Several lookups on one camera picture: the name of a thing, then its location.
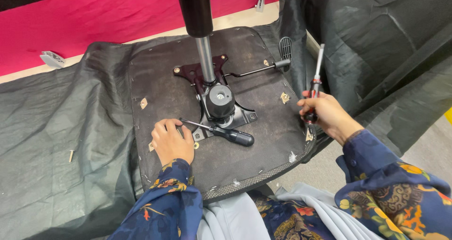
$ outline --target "mounting hole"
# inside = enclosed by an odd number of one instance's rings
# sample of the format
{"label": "mounting hole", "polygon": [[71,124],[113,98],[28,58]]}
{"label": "mounting hole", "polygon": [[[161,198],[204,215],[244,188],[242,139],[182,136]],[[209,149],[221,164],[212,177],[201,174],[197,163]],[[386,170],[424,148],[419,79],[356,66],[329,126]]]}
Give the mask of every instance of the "mounting hole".
{"label": "mounting hole", "polygon": [[223,92],[218,92],[218,93],[217,93],[217,98],[218,98],[219,100],[224,99],[224,98],[225,98],[225,93],[223,93]]}

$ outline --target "screw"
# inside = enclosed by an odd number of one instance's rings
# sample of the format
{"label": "screw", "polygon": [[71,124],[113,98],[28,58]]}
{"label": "screw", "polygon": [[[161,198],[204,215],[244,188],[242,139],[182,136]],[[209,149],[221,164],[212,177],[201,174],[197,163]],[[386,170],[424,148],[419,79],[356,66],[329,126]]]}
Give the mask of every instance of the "screw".
{"label": "screw", "polygon": [[75,150],[69,150],[69,151],[71,151],[71,156],[69,156],[69,162],[72,162],[72,157],[74,156]]}

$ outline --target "black screwdriver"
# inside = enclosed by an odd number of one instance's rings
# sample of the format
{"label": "black screwdriver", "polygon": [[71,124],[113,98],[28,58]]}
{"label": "black screwdriver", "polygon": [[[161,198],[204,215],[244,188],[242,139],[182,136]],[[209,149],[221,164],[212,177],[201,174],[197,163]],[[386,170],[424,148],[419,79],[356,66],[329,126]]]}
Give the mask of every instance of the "black screwdriver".
{"label": "black screwdriver", "polygon": [[[308,98],[317,98],[319,96],[319,87],[322,82],[320,81],[320,66],[322,65],[323,51],[325,44],[320,45],[319,58],[317,59],[317,69],[315,70],[314,79],[311,81],[311,88],[309,89]],[[315,112],[314,108],[311,108],[303,115],[303,120],[307,123],[317,122],[319,116]]]}
{"label": "black screwdriver", "polygon": [[202,124],[199,124],[196,122],[189,121],[182,117],[179,118],[179,120],[182,122],[194,124],[201,128],[208,129],[209,131],[211,131],[213,133],[213,135],[222,136],[223,138],[225,138],[231,142],[234,142],[236,144],[239,144],[239,145],[251,146],[254,144],[254,137],[248,133],[240,132],[240,131],[234,130],[234,129],[221,128],[218,125],[216,125],[212,128],[212,127],[205,126],[205,125],[202,125]]}

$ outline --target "magenta fabric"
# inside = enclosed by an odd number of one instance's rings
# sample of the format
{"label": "magenta fabric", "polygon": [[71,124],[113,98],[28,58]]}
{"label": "magenta fabric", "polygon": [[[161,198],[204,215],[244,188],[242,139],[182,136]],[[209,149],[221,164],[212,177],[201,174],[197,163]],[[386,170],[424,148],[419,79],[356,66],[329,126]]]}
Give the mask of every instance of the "magenta fabric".
{"label": "magenta fabric", "polygon": [[[211,3],[217,18],[257,0]],[[94,41],[123,43],[183,26],[178,0],[42,0],[9,9],[0,12],[0,76],[44,64],[41,51],[68,58]]]}

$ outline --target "floral sleeve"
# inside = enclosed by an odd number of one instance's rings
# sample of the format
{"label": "floral sleeve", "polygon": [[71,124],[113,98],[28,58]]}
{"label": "floral sleeve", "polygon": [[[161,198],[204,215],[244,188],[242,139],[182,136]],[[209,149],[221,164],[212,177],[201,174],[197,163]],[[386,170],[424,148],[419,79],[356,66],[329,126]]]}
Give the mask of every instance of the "floral sleeve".
{"label": "floral sleeve", "polygon": [[202,197],[191,185],[189,171],[190,165],[183,159],[165,165],[109,240],[195,239]]}
{"label": "floral sleeve", "polygon": [[347,185],[338,207],[389,240],[452,239],[451,189],[443,180],[404,163],[372,133],[362,131],[337,159]]}

